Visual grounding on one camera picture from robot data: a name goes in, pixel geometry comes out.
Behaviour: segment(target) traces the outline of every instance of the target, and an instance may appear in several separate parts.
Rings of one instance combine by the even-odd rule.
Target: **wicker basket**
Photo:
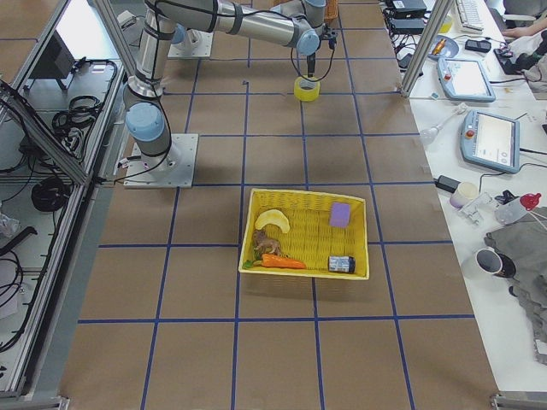
[[[350,223],[345,228],[329,224],[331,207],[335,202],[350,205]],[[267,236],[277,239],[283,252],[291,258],[303,261],[306,269],[247,267],[245,264],[246,261],[255,259],[252,234],[256,218],[269,209],[281,211],[289,220],[291,229],[288,233],[282,233],[276,225],[266,225],[264,229]],[[355,258],[355,272],[329,272],[329,256]],[[305,190],[252,190],[239,271],[316,278],[368,279],[364,199]]]
[[[272,0],[272,7],[290,0]],[[326,0],[325,22],[331,24],[338,18],[338,0]]]

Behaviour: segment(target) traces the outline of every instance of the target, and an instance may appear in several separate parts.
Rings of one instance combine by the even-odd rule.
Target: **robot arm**
[[[293,0],[274,10],[255,10],[227,0],[144,0],[148,8],[129,88],[144,99],[162,94],[160,81],[177,23],[201,32],[221,31],[296,48],[313,55],[320,47],[325,0]]]
[[[254,10],[227,0],[144,2],[148,9],[136,71],[127,81],[124,103],[128,110],[127,129],[151,177],[171,173],[179,158],[159,103],[163,71],[177,24],[186,29],[223,31],[296,48],[308,57],[309,63],[315,61],[326,30],[326,0],[292,0],[275,10]]]

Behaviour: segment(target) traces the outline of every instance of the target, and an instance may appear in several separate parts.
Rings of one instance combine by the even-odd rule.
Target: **keyboard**
[[[456,0],[456,20],[463,32],[482,34],[485,29],[477,10],[477,1],[483,0]]]

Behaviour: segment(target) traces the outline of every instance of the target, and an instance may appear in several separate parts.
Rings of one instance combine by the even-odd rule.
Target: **white table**
[[[485,29],[483,33],[479,36],[480,39],[484,37],[491,38],[492,49],[499,48],[499,41],[503,41],[503,36],[500,33],[499,29],[494,22],[494,19],[491,17],[490,11],[486,7],[486,3],[483,1],[477,1],[478,10],[481,14],[482,21],[484,23]],[[457,15],[455,10],[452,9],[449,12],[449,15],[452,16],[454,24],[450,30],[443,34],[446,37],[453,38],[459,46],[459,52],[455,57],[452,58],[462,58],[462,59],[472,59],[481,61],[483,67],[485,68],[486,75],[490,81],[504,81],[507,79],[517,78],[514,75],[506,75],[499,62],[497,62],[496,56],[494,56],[493,51],[489,53],[479,53],[477,51],[465,50],[465,42],[470,38],[478,37],[476,34],[470,32],[460,32],[456,23]],[[443,89],[438,81],[437,75],[437,62],[431,58],[427,58],[424,66],[422,67],[424,75],[418,78],[416,81],[415,87],[410,93],[411,98],[430,98],[433,92],[439,95],[440,99],[446,99]],[[515,99],[525,99],[525,100],[535,100],[530,87],[526,81],[513,81],[509,83],[504,83],[501,85],[493,85],[492,88],[496,93],[497,100],[515,100]]]
[[[485,24],[483,35],[502,40],[486,5],[481,1],[478,4]],[[468,33],[458,32],[455,24],[445,35],[455,38],[462,34]],[[492,51],[484,55],[464,50],[463,45],[467,38],[456,38],[460,45],[457,58],[481,60],[490,80],[515,78],[503,73]],[[498,46],[496,42],[491,42],[493,49]],[[426,61],[422,69],[424,75],[418,79],[410,94],[410,105],[419,130],[438,124],[458,104],[445,97],[438,81],[435,61]],[[547,102],[537,101],[524,81],[495,85],[494,91],[497,97],[495,102],[467,102],[467,105],[509,118],[517,118],[526,113],[520,118],[521,147],[547,151],[547,134],[541,127],[543,123],[547,123]],[[439,95],[437,100],[431,98],[433,92]],[[435,141],[426,146],[426,157],[434,177],[445,175],[479,185],[480,175],[491,171],[462,159],[459,128],[463,116],[452,118]],[[547,157],[521,153],[521,164],[525,162],[547,165]],[[482,191],[496,196],[503,190],[510,190],[518,196],[528,192],[540,192],[543,196],[540,206],[547,206],[547,168],[524,167],[514,175],[483,178]],[[450,205],[448,192],[439,190],[438,195],[458,260],[462,263],[476,249],[485,246],[484,236],[487,232],[501,228],[494,219],[495,203],[479,208],[483,221],[480,225],[475,225]],[[535,360],[532,324],[524,309],[519,306],[518,300],[509,294],[509,282],[495,277],[471,277],[469,272],[463,272],[463,275],[497,387],[501,391],[547,391],[547,366]]]

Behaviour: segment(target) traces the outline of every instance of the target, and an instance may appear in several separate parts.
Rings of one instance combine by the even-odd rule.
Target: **coffee mug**
[[[497,276],[502,268],[502,258],[490,247],[477,250],[462,264],[462,272],[468,278]]]
[[[450,197],[450,205],[461,208],[479,196],[479,188],[470,182],[461,182]]]

